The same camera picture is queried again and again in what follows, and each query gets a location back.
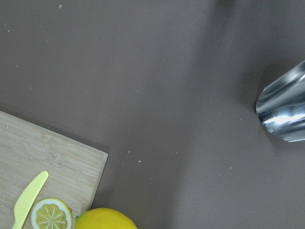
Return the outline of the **wooden cutting board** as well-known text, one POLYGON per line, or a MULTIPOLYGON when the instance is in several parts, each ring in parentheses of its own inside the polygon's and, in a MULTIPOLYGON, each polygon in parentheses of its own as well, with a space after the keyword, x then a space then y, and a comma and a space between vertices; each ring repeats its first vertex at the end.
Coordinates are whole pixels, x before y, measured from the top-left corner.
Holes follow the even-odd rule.
POLYGON ((42 171, 37 200, 57 198, 79 216, 92 206, 108 155, 5 112, 0 114, 0 226, 14 224, 14 206, 42 171))

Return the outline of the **whole yellow lemon lower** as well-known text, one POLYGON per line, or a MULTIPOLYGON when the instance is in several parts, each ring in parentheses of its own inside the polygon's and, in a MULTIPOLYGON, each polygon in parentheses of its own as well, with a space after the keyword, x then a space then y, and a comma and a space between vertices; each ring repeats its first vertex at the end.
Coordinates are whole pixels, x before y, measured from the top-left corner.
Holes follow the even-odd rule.
POLYGON ((135 223, 119 211, 96 208, 84 212, 76 219, 76 229, 136 229, 135 223))

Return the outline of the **steel scoop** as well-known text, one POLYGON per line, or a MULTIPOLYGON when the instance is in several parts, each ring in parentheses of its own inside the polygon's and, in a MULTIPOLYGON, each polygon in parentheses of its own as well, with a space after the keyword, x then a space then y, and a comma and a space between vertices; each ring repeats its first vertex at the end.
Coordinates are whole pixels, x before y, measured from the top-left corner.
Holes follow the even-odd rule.
POLYGON ((305 139, 305 62, 263 89, 256 115, 267 132, 287 142, 305 139))

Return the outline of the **lemon slice lower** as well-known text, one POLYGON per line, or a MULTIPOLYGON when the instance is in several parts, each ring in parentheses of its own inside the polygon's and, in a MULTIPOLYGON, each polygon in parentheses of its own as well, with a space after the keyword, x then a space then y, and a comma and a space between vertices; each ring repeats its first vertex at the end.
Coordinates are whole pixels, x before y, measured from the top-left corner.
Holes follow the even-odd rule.
POLYGON ((71 229, 72 224, 70 209, 59 199, 45 198, 32 209, 31 225, 33 229, 71 229))

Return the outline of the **yellow plastic knife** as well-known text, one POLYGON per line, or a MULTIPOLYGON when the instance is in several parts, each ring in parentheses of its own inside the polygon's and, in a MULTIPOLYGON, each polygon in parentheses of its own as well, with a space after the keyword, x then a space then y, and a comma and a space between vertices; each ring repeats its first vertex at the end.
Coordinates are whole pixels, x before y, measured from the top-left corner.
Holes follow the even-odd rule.
POLYGON ((14 206, 14 224, 13 229, 21 229, 27 218, 27 215, 38 196, 40 190, 48 179, 48 171, 40 172, 23 190, 14 206))

